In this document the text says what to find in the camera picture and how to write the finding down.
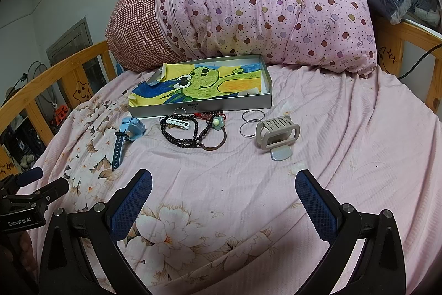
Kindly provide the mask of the person's left hand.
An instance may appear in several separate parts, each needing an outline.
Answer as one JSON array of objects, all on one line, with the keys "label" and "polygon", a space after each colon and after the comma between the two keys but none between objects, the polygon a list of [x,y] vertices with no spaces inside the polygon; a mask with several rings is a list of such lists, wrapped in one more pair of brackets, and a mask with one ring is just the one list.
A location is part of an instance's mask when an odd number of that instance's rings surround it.
[{"label": "person's left hand", "polygon": [[18,258],[28,272],[34,272],[37,268],[32,240],[27,231],[8,234],[1,241],[1,259],[12,262],[14,258]]}]

